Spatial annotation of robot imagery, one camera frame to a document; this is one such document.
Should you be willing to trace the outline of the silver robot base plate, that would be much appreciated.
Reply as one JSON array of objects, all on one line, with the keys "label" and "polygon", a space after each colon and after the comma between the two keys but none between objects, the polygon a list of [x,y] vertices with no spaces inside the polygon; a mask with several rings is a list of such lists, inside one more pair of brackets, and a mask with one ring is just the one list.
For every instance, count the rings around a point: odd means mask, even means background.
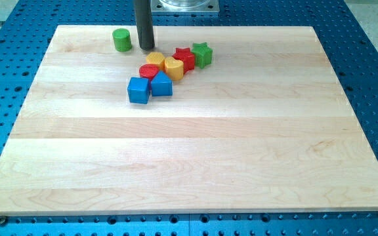
[{"label": "silver robot base plate", "polygon": [[154,14],[211,13],[220,11],[219,0],[151,0]]}]

